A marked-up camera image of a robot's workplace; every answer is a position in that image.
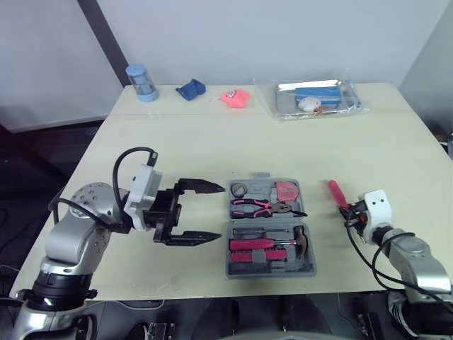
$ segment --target pliers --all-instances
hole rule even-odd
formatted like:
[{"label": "pliers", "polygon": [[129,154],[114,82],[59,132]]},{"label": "pliers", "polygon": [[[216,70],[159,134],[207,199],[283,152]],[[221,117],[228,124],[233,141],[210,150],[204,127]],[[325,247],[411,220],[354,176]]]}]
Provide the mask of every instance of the pliers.
[{"label": "pliers", "polygon": [[252,198],[242,198],[239,200],[232,200],[232,205],[257,205],[260,210],[253,212],[232,211],[231,216],[235,218],[257,218],[257,217],[271,217],[273,213],[294,213],[296,215],[306,216],[305,212],[293,211],[291,205],[284,203],[271,203],[268,200],[254,200]]}]

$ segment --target white wall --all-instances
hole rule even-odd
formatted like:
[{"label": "white wall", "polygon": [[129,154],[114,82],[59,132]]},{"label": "white wall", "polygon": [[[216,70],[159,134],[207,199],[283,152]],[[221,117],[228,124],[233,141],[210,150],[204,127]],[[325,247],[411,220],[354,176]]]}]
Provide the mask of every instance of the white wall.
[{"label": "white wall", "polygon": [[453,2],[418,55],[400,91],[431,130],[453,132]]},{"label": "white wall", "polygon": [[[99,0],[156,84],[250,84],[349,68],[399,85],[448,0]],[[0,123],[94,120],[121,86],[75,0],[0,1]]]},{"label": "white wall", "polygon": [[10,130],[105,116],[121,92],[75,0],[1,0],[0,49],[0,123]]},{"label": "white wall", "polygon": [[99,0],[156,84],[250,84],[349,68],[399,85],[448,0]]}]

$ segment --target toolbox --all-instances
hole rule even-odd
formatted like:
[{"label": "toolbox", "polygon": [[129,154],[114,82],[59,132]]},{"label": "toolbox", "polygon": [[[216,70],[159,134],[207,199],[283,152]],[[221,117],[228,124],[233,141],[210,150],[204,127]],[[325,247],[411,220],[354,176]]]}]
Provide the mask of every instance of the toolbox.
[{"label": "toolbox", "polygon": [[229,185],[226,275],[308,277],[316,261],[299,182],[256,173]]}]

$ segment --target pink screwdriver handle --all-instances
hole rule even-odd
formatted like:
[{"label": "pink screwdriver handle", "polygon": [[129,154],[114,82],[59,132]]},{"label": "pink screwdriver handle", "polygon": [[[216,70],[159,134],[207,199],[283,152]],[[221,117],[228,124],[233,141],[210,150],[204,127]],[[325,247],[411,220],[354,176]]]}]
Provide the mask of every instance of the pink screwdriver handle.
[{"label": "pink screwdriver handle", "polygon": [[233,253],[231,254],[231,262],[252,262],[252,253]]},{"label": "pink screwdriver handle", "polygon": [[337,204],[340,207],[344,207],[344,208],[349,207],[349,204],[346,201],[346,198],[343,195],[343,192],[341,191],[341,189],[338,186],[338,183],[336,181],[329,181],[328,187],[331,189],[331,193],[332,193],[333,197],[335,198],[335,200],[337,201]]},{"label": "pink screwdriver handle", "polygon": [[266,260],[286,259],[286,250],[284,250],[284,249],[266,250],[265,254],[266,254]]},{"label": "pink screwdriver handle", "polygon": [[[286,259],[286,250],[284,249],[265,250],[264,252],[268,261]],[[231,254],[231,262],[252,262],[252,252],[233,253]]]},{"label": "pink screwdriver handle", "polygon": [[273,239],[233,239],[229,242],[229,250],[254,250],[274,247]]}]

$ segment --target blue cylinder container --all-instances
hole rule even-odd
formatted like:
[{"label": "blue cylinder container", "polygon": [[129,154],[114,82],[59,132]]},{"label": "blue cylinder container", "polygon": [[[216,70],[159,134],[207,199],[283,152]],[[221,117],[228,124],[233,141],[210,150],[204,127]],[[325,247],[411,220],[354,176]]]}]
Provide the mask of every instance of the blue cylinder container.
[{"label": "blue cylinder container", "polygon": [[159,97],[159,92],[153,85],[151,78],[149,78],[146,66],[143,64],[131,64],[126,68],[126,73],[140,101],[155,101]]}]

